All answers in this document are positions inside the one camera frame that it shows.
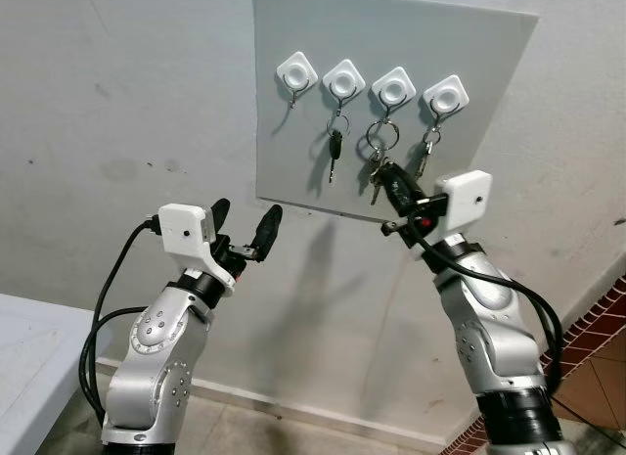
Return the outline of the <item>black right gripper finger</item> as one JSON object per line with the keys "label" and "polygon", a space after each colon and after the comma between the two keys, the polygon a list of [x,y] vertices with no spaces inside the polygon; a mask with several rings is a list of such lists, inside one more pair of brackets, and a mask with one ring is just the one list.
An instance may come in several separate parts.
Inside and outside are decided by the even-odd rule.
{"label": "black right gripper finger", "polygon": [[425,193],[401,165],[390,165],[390,204],[395,209],[416,209]]}
{"label": "black right gripper finger", "polygon": [[410,173],[394,161],[381,166],[381,189],[397,213],[413,213],[420,199],[420,187]]}

